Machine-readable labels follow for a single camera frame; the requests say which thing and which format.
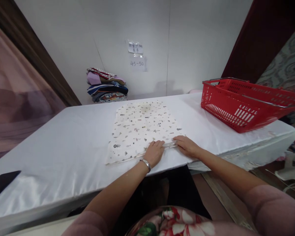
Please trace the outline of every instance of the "red plastic basket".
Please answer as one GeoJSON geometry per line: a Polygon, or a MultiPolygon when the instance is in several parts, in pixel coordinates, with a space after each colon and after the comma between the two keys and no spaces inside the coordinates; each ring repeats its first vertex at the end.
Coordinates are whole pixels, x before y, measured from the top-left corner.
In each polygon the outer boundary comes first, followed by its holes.
{"type": "Polygon", "coordinates": [[[235,78],[202,83],[201,107],[238,133],[266,126],[295,110],[295,92],[235,78]]]}

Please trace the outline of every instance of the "paper sign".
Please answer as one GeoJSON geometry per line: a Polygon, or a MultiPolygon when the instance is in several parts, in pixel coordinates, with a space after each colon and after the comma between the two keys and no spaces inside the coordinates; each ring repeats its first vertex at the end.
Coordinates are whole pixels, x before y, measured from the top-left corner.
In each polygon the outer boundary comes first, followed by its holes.
{"type": "Polygon", "coordinates": [[[133,71],[147,71],[147,57],[142,55],[130,55],[129,58],[129,66],[132,68],[133,71]]]}
{"type": "Polygon", "coordinates": [[[143,46],[138,42],[128,40],[128,52],[143,54],[143,46]]]}

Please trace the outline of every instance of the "black phone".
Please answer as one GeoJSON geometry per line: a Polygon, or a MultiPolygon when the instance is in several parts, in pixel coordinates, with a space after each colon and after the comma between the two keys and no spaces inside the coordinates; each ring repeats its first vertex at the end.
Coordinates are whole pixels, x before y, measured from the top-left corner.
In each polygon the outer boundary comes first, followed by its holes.
{"type": "Polygon", "coordinates": [[[0,175],[0,193],[21,173],[20,170],[0,175]]]}

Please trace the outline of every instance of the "white table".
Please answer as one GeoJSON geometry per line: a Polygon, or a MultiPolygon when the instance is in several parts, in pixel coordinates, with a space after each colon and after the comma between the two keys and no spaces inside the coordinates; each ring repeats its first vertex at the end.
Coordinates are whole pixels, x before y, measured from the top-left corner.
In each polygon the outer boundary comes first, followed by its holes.
{"type": "MultiPolygon", "coordinates": [[[[295,129],[281,121],[238,134],[201,109],[201,95],[64,109],[0,159],[0,174],[22,171],[0,194],[0,234],[55,214],[64,206],[77,207],[78,203],[86,201],[88,194],[105,188],[139,161],[104,164],[115,112],[127,103],[164,101],[183,127],[184,134],[201,147],[246,169],[274,161],[295,139],[295,129]]],[[[171,148],[164,152],[150,174],[191,162],[193,160],[183,156],[177,148],[171,148]]],[[[199,162],[190,167],[207,170],[199,162]]]]}

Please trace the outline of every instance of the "folded cloth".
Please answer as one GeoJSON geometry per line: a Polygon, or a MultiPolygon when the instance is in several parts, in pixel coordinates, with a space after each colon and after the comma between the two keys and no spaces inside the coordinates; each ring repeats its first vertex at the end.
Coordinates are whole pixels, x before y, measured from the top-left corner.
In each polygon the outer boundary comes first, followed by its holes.
{"type": "Polygon", "coordinates": [[[90,84],[90,85],[101,84],[100,76],[98,74],[93,73],[93,72],[88,72],[87,79],[88,79],[88,84],[90,84]]]}
{"type": "Polygon", "coordinates": [[[181,135],[181,130],[163,102],[123,105],[116,112],[106,164],[144,156],[152,141],[164,140],[165,149],[173,148],[173,137],[181,135]]]}
{"type": "Polygon", "coordinates": [[[105,95],[107,92],[96,92],[92,95],[93,102],[99,102],[101,96],[105,95]]]}
{"type": "Polygon", "coordinates": [[[93,95],[96,92],[121,92],[125,95],[128,94],[128,89],[126,86],[120,85],[116,81],[111,81],[111,82],[102,82],[100,85],[91,85],[88,89],[87,92],[89,95],[93,95]]]}
{"type": "Polygon", "coordinates": [[[106,93],[99,98],[100,102],[126,101],[127,96],[123,93],[106,93]]]}
{"type": "Polygon", "coordinates": [[[101,77],[101,76],[99,76],[99,78],[101,79],[101,82],[107,82],[107,81],[116,81],[116,82],[118,82],[118,83],[120,83],[121,85],[126,85],[126,83],[124,82],[124,81],[122,81],[122,80],[120,80],[120,79],[116,79],[116,78],[118,78],[117,76],[116,77],[114,77],[114,78],[112,78],[112,79],[110,79],[110,80],[107,80],[107,79],[105,79],[105,78],[103,78],[103,77],[101,77]]]}
{"type": "Polygon", "coordinates": [[[112,74],[112,73],[108,73],[106,71],[103,71],[101,69],[98,69],[98,68],[88,68],[87,71],[92,71],[93,73],[95,74],[98,74],[102,77],[104,77],[105,79],[112,79],[114,78],[116,75],[115,74],[112,74]]]}
{"type": "Polygon", "coordinates": [[[121,80],[124,83],[126,83],[124,79],[118,77],[117,75],[112,74],[112,73],[108,73],[108,72],[103,71],[103,70],[98,69],[98,68],[88,68],[87,71],[91,71],[91,72],[93,72],[93,73],[95,73],[95,74],[97,74],[97,75],[99,75],[99,76],[101,76],[101,77],[103,77],[104,79],[107,79],[107,80],[117,79],[117,80],[121,80]]]}

